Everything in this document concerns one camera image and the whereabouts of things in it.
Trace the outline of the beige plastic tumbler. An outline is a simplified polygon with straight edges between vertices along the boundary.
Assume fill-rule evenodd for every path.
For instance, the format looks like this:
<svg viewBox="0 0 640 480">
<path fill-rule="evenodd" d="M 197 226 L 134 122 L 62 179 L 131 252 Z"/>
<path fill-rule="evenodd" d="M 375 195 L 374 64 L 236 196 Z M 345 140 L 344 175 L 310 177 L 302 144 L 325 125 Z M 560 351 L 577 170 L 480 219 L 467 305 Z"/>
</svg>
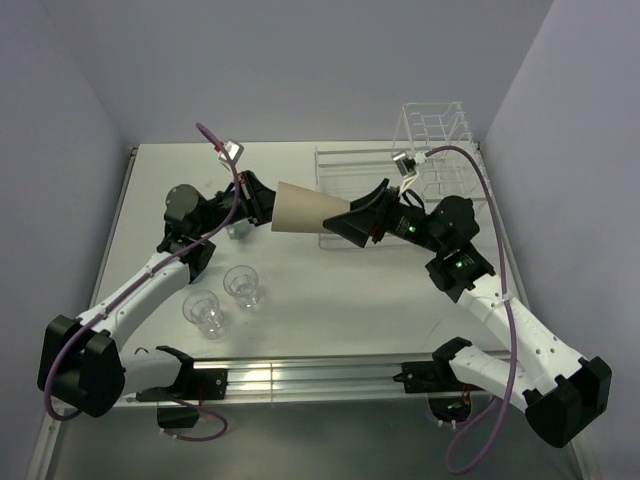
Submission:
<svg viewBox="0 0 640 480">
<path fill-rule="evenodd" d="M 284 233 L 329 233 L 323 222 L 349 210 L 348 200 L 279 182 L 272 211 L 271 230 Z"/>
</svg>

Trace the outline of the grey footed ceramic mug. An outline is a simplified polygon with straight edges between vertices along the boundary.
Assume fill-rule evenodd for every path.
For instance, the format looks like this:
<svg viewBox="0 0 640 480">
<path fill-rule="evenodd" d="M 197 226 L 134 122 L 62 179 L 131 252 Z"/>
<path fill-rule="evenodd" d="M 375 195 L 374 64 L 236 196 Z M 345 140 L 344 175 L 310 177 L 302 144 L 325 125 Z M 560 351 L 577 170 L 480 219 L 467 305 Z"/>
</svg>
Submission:
<svg viewBox="0 0 640 480">
<path fill-rule="evenodd" d="M 227 225 L 225 229 L 231 240 L 242 240 L 249 234 L 250 224 L 247 222 L 237 222 Z"/>
</svg>

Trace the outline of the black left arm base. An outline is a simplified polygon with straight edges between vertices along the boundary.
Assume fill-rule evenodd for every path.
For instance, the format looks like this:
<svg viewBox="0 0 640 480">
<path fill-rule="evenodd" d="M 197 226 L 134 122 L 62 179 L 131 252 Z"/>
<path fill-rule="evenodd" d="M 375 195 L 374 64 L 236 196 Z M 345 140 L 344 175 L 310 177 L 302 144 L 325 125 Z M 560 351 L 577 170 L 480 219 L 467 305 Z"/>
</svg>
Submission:
<svg viewBox="0 0 640 480">
<path fill-rule="evenodd" d="M 205 405 L 207 400 L 222 400 L 226 394 L 228 371 L 224 368 L 198 368 L 190 355 L 173 347 L 158 346 L 142 355 L 141 384 L 134 389 L 139 402 L 171 402 L 171 407 L 159 406 L 156 421 L 161 432 L 180 441 L 208 442 L 221 438 L 229 422 Z M 186 431 L 201 419 L 220 422 L 218 432 L 194 437 Z"/>
</svg>

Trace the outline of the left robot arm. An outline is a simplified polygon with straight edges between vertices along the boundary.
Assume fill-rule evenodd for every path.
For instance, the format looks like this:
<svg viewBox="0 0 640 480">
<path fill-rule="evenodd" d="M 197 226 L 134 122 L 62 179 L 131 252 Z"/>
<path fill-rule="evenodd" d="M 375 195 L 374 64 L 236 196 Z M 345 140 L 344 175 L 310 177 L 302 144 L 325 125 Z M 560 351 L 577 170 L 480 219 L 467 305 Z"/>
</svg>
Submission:
<svg viewBox="0 0 640 480">
<path fill-rule="evenodd" d="M 190 395 L 196 377 L 190 355 L 159 346 L 123 360 L 121 349 L 160 305 L 205 270 L 216 249 L 213 235 L 243 220 L 269 223 L 275 198 L 251 171 L 239 173 L 211 199 L 188 184 L 172 188 L 165 199 L 164 236 L 143 268 L 93 308 L 75 318 L 59 315 L 47 326 L 37 378 L 47 413 L 64 420 L 54 400 L 97 418 L 131 393 Z"/>
</svg>

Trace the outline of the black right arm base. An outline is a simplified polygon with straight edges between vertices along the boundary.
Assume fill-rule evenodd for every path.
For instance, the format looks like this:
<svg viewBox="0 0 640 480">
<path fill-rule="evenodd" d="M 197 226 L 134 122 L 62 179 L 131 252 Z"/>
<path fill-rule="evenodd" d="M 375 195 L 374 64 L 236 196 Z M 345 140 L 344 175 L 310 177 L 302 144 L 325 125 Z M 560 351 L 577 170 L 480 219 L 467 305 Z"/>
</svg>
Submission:
<svg viewBox="0 0 640 480">
<path fill-rule="evenodd" d="M 429 414 L 438 426 L 448 425 L 453 430 L 465 426 L 473 417 L 472 393 L 480 388 L 458 380 L 449 365 L 464 347 L 472 342 L 455 337 L 440 346 L 431 360 L 403 362 L 400 372 L 392 377 L 403 385 L 406 394 L 454 393 L 452 400 L 444 398 L 429 400 Z"/>
</svg>

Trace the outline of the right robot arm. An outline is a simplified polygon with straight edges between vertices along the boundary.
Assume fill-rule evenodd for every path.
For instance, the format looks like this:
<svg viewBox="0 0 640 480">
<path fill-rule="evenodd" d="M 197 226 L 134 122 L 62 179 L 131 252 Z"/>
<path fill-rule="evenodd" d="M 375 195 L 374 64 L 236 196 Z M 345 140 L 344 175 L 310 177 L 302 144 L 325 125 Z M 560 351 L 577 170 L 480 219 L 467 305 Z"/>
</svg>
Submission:
<svg viewBox="0 0 640 480">
<path fill-rule="evenodd" d="M 548 445 L 564 447 L 605 412 L 610 366 L 568 346 L 508 291 L 502 274 L 472 244 L 480 227 L 471 199 L 446 196 L 431 211 L 402 199 L 383 180 L 323 225 L 359 247 L 390 234 L 433 252 L 425 268 L 435 287 L 487 327 L 512 356 L 501 361 L 456 337 L 432 355 L 435 383 L 446 390 L 463 383 L 490 392 L 523 412 Z"/>
</svg>

